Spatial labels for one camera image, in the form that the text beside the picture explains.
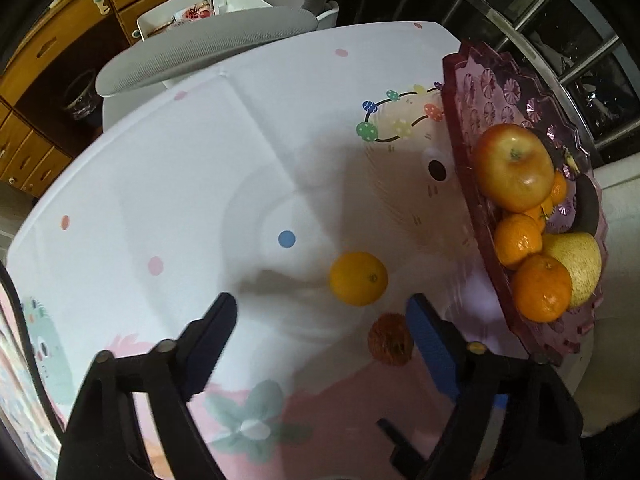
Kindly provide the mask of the yellow pear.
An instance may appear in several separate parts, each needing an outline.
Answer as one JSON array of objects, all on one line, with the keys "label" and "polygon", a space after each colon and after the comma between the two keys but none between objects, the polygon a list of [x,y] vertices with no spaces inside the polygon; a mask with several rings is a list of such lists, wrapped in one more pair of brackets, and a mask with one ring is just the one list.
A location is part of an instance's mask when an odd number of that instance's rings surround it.
[{"label": "yellow pear", "polygon": [[585,232],[542,236],[542,251],[566,267],[572,280],[570,310],[585,304],[596,290],[602,271],[602,256],[596,239]]}]

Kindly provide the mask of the red apple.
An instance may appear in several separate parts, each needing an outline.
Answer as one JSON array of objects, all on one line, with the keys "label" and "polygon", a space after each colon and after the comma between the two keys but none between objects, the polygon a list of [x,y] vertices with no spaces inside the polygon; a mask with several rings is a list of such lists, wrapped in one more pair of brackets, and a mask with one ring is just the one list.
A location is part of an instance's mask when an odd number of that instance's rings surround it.
[{"label": "red apple", "polygon": [[477,140],[471,166],[480,194],[510,212],[542,203],[555,168],[535,133],[518,125],[489,127]]}]

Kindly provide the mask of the large orange tangerine front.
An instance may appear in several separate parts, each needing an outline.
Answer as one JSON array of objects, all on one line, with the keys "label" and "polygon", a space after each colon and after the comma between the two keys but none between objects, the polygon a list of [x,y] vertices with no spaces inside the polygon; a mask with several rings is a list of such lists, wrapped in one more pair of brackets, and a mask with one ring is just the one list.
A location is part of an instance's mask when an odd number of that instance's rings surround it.
[{"label": "large orange tangerine front", "polygon": [[552,188],[548,200],[553,206],[561,205],[567,196],[567,180],[560,170],[556,170],[553,177]]}]

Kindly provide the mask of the overripe dark banana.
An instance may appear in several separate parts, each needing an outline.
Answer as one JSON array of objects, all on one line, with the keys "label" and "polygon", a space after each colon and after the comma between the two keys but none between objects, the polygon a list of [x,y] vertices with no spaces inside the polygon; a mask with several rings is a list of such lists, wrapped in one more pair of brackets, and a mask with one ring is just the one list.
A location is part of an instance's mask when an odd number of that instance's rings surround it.
[{"label": "overripe dark banana", "polygon": [[573,193],[567,193],[561,205],[555,207],[556,210],[570,208],[573,211],[572,223],[564,222],[567,226],[565,233],[584,232],[595,236],[599,226],[600,202],[594,183],[579,168],[570,149],[557,138],[550,139],[538,129],[534,129],[533,133],[544,144],[554,168],[559,170],[568,182],[573,183]]}]

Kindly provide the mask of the brown passion fruit upper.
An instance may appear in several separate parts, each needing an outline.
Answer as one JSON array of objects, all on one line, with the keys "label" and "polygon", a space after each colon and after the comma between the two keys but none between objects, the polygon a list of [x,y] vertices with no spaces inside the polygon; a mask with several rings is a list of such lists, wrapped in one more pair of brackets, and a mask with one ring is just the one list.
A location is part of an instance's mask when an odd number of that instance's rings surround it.
[{"label": "brown passion fruit upper", "polygon": [[406,318],[384,313],[371,326],[368,348],[373,359],[389,366],[405,366],[411,361],[414,341]]}]

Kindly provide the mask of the small yellow tangerine top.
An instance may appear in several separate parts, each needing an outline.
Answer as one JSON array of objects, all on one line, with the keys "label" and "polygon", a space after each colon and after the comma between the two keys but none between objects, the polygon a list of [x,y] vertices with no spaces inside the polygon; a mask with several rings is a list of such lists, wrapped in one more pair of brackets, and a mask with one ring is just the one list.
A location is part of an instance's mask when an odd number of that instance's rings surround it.
[{"label": "small yellow tangerine top", "polygon": [[387,287],[386,266],[368,252],[345,252],[330,267],[329,288],[349,306],[370,306],[382,298]]}]

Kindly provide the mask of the cartoon printed tablecloth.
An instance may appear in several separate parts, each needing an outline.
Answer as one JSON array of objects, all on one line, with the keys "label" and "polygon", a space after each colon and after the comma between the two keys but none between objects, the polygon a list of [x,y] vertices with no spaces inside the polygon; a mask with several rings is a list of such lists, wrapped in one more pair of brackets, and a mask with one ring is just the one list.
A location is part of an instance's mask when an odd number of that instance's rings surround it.
[{"label": "cartoon printed tablecloth", "polygon": [[[582,416],[509,330],[442,104],[439,24],[310,32],[177,82],[107,129],[29,214],[2,306],[36,392],[3,398],[43,479],[495,479],[574,474]],[[380,300],[332,263],[368,252]],[[238,319],[183,402],[178,338],[222,292]],[[423,294],[466,340],[460,394],[370,355]]]}]

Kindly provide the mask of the pink glass fruit bowl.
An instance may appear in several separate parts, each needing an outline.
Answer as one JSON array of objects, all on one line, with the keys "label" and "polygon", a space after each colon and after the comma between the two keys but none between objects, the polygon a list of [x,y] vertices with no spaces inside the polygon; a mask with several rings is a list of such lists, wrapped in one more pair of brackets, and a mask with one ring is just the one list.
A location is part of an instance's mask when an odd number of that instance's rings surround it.
[{"label": "pink glass fruit bowl", "polygon": [[538,77],[487,44],[442,61],[454,166],[509,330],[554,365],[582,348],[608,258],[602,191]]}]

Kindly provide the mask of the black waste bin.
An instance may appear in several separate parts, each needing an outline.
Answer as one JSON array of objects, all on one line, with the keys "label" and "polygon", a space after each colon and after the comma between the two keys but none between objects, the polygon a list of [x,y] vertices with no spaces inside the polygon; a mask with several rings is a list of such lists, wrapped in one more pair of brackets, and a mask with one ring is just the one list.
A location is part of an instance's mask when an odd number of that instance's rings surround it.
[{"label": "black waste bin", "polygon": [[62,110],[75,122],[86,119],[101,104],[96,92],[96,71],[86,70],[77,76],[64,92]]}]

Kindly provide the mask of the metal window grille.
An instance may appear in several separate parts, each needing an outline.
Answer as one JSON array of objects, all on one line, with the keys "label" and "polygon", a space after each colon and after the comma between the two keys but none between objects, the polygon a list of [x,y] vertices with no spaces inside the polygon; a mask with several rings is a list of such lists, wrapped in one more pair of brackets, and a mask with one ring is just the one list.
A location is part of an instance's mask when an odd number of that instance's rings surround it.
[{"label": "metal window grille", "polygon": [[639,151],[639,45],[592,0],[340,0],[344,23],[430,21],[562,90],[602,164]]}]

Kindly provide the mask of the wooden desk with drawers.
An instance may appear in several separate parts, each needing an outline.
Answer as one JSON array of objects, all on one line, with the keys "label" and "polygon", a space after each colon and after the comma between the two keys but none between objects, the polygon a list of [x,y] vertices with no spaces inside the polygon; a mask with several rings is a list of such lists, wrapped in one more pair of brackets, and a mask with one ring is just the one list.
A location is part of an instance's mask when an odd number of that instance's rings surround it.
[{"label": "wooden desk with drawers", "polygon": [[168,0],[54,0],[1,76],[1,181],[39,197],[102,133],[102,100],[75,122],[64,92],[140,40],[137,18]]}]

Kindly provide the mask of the white storage box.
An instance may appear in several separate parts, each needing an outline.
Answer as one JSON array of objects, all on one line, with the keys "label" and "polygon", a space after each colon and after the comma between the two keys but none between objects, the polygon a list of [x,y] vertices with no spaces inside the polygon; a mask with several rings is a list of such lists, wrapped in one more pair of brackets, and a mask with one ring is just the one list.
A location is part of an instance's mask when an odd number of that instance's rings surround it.
[{"label": "white storage box", "polygon": [[148,40],[205,25],[218,39],[249,44],[332,28],[338,12],[333,0],[168,0],[137,18],[137,28]]}]

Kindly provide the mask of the grey office chair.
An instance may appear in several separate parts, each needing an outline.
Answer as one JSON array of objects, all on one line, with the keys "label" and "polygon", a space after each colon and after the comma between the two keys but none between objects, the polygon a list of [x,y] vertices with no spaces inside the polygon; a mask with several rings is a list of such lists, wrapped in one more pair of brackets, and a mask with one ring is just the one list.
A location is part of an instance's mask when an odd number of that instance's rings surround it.
[{"label": "grey office chair", "polygon": [[225,58],[273,41],[331,28],[340,12],[331,0],[169,0],[142,15],[161,31],[115,56],[96,77],[104,98],[167,84]]}]

